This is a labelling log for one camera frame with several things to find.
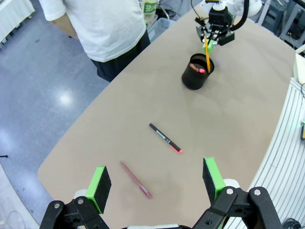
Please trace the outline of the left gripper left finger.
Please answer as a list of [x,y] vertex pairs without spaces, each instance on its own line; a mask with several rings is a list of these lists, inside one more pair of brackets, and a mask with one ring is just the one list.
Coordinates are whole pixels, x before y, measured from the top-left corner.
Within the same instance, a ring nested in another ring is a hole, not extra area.
[[42,219],[41,229],[107,229],[101,217],[111,189],[111,179],[106,166],[96,167],[84,196],[65,204],[54,200],[49,203]]

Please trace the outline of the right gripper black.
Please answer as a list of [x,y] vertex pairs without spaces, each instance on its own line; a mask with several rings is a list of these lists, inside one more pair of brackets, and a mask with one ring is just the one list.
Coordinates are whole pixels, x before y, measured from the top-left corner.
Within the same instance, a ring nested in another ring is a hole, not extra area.
[[208,22],[198,21],[198,26],[196,27],[197,35],[203,43],[204,53],[211,53],[214,46],[223,46],[235,39],[235,33],[233,32],[235,16],[228,9],[210,9],[208,15]]

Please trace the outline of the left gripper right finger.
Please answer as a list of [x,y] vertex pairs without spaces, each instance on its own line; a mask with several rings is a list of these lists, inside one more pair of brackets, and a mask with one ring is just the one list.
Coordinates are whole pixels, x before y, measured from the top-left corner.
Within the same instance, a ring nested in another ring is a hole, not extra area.
[[248,229],[282,228],[266,188],[254,187],[246,192],[226,185],[212,157],[203,159],[203,180],[211,206],[194,229],[219,229],[229,218],[240,218]]

